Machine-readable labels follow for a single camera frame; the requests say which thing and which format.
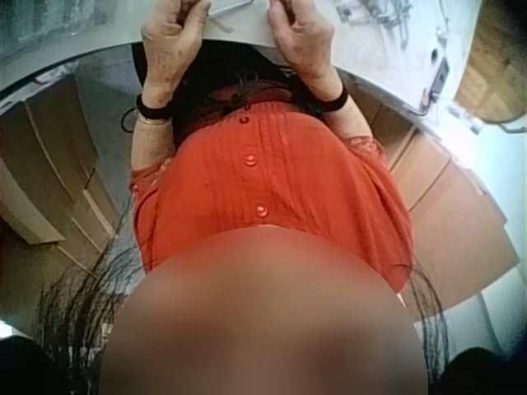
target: silver bracelet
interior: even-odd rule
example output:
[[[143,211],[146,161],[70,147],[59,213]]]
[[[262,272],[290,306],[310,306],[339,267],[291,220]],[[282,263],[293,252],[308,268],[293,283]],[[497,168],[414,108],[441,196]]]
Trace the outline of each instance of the silver bracelet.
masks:
[[[147,125],[166,125],[170,122],[170,119],[148,119],[141,113],[138,113],[138,119]]]

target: hand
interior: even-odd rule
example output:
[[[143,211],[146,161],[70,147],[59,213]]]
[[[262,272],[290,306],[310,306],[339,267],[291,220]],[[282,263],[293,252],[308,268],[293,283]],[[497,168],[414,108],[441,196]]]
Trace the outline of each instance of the hand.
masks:
[[[307,87],[321,100],[337,99],[343,85],[331,64],[334,27],[313,0],[271,0],[268,19],[278,50]]]
[[[210,0],[159,0],[141,29],[147,56],[142,101],[160,108],[172,99],[203,38]]]

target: black cable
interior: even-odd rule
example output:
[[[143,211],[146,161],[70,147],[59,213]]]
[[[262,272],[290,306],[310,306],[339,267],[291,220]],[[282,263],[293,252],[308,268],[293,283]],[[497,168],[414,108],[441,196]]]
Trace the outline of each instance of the black cable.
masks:
[[[135,107],[132,107],[131,109],[127,109],[126,112],[123,114],[123,116],[121,117],[121,121],[120,121],[120,125],[121,125],[121,130],[125,133],[133,133],[133,129],[127,129],[125,126],[124,126],[124,123],[126,121],[126,117],[128,117],[133,111],[135,110]]]

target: wall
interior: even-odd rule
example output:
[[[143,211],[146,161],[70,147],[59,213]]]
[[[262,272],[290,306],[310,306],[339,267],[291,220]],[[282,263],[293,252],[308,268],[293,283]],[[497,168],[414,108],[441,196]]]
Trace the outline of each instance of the wall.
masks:
[[[458,119],[448,113],[441,117],[441,125],[436,130],[442,143],[455,155],[459,162],[470,168],[481,179],[485,188],[496,200],[507,218],[505,230],[520,257],[517,267],[495,281],[482,291],[488,322],[492,326],[499,351],[511,356],[519,344],[520,336],[525,334],[525,135],[510,135],[498,126],[486,126],[479,133],[469,131]],[[458,338],[460,348],[473,342],[464,332],[475,332],[480,346],[489,350],[496,344],[478,336],[479,323],[484,318],[468,314],[459,316],[464,325],[453,328],[454,338]]]

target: metal object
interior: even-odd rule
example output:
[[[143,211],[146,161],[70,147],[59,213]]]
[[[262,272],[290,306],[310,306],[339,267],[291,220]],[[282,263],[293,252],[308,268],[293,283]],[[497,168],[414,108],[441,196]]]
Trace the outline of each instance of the metal object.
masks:
[[[241,8],[241,7],[244,7],[244,6],[249,6],[250,4],[252,4],[254,2],[254,0],[242,0],[241,2],[238,2],[236,4],[231,4],[230,6],[227,6],[227,7],[224,7],[224,8],[220,8],[219,10],[216,10],[214,12],[211,12],[210,14],[208,14],[210,17],[215,17],[215,16],[220,16],[220,15],[223,15],[223,14],[226,14],[230,11],[234,11],[238,8]]]
[[[446,42],[448,41],[449,33],[449,18],[446,16],[445,7],[443,6],[443,0],[439,0],[439,8],[441,9],[441,15],[443,16],[443,21],[445,22],[445,29],[441,29],[439,26],[436,28],[436,37],[443,48],[446,48]]]
[[[401,49],[408,46],[408,24],[412,4],[410,0],[358,0],[359,3],[368,11],[367,18],[352,18],[353,6],[349,1],[344,1],[336,6],[338,16],[342,23],[348,22],[350,25],[361,24],[364,22],[375,21],[387,30],[395,27],[399,28],[401,37]]]

